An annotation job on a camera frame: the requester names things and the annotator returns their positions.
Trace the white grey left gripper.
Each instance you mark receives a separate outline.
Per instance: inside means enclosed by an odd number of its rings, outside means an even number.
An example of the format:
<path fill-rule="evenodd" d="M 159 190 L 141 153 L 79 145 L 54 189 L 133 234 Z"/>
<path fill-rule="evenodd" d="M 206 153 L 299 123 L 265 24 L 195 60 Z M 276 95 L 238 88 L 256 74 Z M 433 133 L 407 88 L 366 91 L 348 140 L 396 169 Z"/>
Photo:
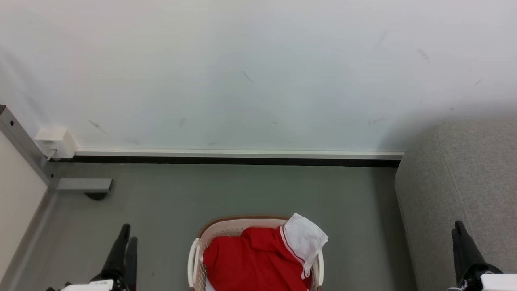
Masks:
<path fill-rule="evenodd" d="M 101 280 L 74 284 L 66 282 L 59 289 L 45 291 L 137 291 L 137 237 L 130 238 L 130 224 L 122 225 L 107 260 L 99 273 Z"/>

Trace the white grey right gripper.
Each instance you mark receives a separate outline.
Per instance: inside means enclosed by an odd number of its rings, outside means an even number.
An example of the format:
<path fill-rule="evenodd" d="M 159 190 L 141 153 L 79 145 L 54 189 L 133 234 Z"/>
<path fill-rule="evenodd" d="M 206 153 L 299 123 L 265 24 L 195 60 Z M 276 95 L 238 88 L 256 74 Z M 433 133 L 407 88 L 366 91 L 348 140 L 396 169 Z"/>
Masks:
<path fill-rule="evenodd" d="M 494 265 L 485 263 L 462 221 L 455 221 L 451 237 L 458 286 L 449 287 L 447 291 L 517 291 L 517 273 L 503 273 Z"/>

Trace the grey fabric sofa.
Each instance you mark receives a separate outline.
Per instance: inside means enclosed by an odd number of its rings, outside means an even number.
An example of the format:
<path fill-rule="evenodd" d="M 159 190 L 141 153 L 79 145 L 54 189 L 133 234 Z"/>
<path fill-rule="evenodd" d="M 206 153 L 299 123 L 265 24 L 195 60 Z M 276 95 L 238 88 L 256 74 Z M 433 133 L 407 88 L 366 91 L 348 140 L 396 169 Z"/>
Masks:
<path fill-rule="evenodd" d="M 404 153 L 395 191 L 417 291 L 454 286 L 451 230 L 462 221 L 484 259 L 517 273 L 517 118 L 450 121 Z"/>

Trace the grey metal foot bar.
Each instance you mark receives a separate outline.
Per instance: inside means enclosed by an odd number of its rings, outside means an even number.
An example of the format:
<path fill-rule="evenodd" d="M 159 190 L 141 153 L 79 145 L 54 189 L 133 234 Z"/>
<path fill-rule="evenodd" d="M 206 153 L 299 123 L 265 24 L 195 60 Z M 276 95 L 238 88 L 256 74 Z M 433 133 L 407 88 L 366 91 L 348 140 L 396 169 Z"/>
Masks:
<path fill-rule="evenodd" d="M 62 192 L 109 193 L 113 182 L 112 178 L 64 177 L 59 180 L 55 189 Z"/>

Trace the beige partition panel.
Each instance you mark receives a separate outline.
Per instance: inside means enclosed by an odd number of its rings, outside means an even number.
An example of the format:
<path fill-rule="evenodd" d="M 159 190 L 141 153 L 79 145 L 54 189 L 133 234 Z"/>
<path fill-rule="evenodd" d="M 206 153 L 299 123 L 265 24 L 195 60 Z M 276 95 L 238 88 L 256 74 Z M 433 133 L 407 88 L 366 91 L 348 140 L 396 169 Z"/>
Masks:
<path fill-rule="evenodd" d="M 0 282 L 47 189 L 0 131 Z"/>

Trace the grey metal frame rail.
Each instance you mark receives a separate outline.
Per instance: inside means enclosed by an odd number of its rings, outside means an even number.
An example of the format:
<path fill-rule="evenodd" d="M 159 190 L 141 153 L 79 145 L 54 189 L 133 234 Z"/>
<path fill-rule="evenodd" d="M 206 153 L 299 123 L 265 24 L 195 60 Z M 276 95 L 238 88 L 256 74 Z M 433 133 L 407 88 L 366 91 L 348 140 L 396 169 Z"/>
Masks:
<path fill-rule="evenodd" d="M 52 189 L 44 194 L 28 228 L 9 263 L 6 273 L 0 280 L 0 291 L 16 291 L 23 273 L 33 255 L 35 247 L 44 232 L 57 197 Z"/>

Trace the white wall socket box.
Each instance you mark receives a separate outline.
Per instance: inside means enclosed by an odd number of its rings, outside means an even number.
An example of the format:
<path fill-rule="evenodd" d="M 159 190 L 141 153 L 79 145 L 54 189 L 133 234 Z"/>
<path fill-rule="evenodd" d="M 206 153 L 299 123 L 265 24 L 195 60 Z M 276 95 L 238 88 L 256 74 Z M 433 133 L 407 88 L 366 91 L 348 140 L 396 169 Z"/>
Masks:
<path fill-rule="evenodd" d="M 34 140 L 47 160 L 72 158 L 78 148 L 72 134 L 64 127 L 41 128 Z"/>

